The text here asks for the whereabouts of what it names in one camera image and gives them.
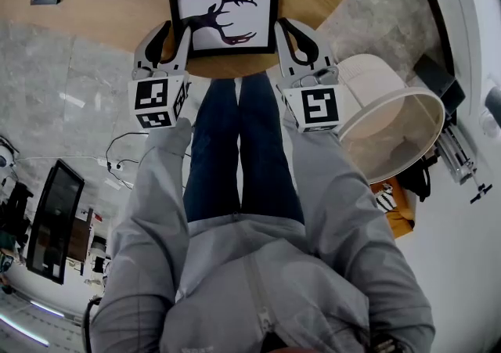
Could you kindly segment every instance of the jacket sleeve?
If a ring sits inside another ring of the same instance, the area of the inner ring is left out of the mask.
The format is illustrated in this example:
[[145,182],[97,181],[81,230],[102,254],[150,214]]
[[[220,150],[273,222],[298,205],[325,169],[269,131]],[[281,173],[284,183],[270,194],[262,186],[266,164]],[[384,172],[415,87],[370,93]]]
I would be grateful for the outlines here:
[[188,250],[182,204],[182,159],[188,120],[152,130],[146,140],[127,216],[114,230],[112,268],[91,323],[95,352],[158,351],[167,311],[175,303]]
[[285,126],[310,250],[369,298],[371,336],[388,334],[404,351],[429,351],[430,304],[366,179],[333,133],[300,134],[292,122]]

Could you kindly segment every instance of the deer antler picture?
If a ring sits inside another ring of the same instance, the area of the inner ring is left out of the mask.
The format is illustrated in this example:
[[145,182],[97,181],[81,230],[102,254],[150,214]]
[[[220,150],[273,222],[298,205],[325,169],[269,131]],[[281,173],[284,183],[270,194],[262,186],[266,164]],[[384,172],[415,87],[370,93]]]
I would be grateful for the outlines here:
[[204,15],[188,16],[187,18],[183,19],[183,28],[187,25],[190,25],[191,30],[194,33],[202,27],[212,27],[219,32],[221,39],[228,45],[247,43],[256,35],[256,32],[253,33],[250,31],[246,34],[241,34],[240,36],[227,36],[223,31],[223,27],[230,27],[234,23],[231,22],[228,24],[218,24],[216,20],[219,15],[222,15],[223,13],[229,13],[229,11],[223,11],[222,9],[226,4],[230,2],[234,2],[237,6],[240,6],[240,4],[252,4],[254,6],[258,6],[258,4],[254,2],[254,0],[221,0],[221,5],[219,6],[219,8],[216,9],[216,4],[213,4],[209,7],[207,13],[205,13]]
[[176,39],[187,26],[190,56],[274,53],[278,0],[170,0]]

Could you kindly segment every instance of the gray jacket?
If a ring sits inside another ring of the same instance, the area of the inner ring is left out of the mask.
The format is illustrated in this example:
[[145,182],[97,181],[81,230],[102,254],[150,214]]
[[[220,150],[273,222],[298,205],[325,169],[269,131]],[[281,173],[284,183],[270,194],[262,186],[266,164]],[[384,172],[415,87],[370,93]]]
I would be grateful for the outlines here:
[[430,350],[430,305],[366,180],[332,133],[286,127],[305,226],[249,214],[188,225],[190,124],[151,132],[114,231],[95,353],[259,352],[270,331],[317,351],[366,351],[378,333],[405,351]]

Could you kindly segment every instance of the television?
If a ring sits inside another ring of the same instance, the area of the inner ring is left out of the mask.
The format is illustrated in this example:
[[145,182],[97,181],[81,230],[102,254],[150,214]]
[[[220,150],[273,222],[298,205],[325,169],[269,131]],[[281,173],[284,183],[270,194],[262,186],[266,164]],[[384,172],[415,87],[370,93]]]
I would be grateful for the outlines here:
[[28,245],[28,270],[62,285],[71,228],[85,181],[62,160],[49,172]]

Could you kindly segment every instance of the jacket zipper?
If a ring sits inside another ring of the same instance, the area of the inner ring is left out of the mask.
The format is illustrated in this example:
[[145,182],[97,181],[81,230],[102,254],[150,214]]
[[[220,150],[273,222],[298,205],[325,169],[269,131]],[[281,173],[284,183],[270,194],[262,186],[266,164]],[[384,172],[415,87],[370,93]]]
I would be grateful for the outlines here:
[[[232,219],[233,222],[235,222],[237,232],[240,234],[242,239],[245,241],[245,244],[247,245],[248,252],[252,253],[252,241],[249,240],[247,234],[240,226],[240,214],[236,212],[233,213]],[[267,304],[268,298],[266,296],[266,291],[262,284],[261,276],[259,275],[257,263],[254,257],[251,257],[250,254],[247,254],[243,258],[243,264],[245,267],[247,280],[249,282],[250,291],[252,293],[254,308],[256,309],[256,312],[258,314],[259,326],[261,327],[261,331],[263,332],[264,336],[267,333],[271,333],[273,331],[275,315],[272,309],[269,307],[269,304]]]

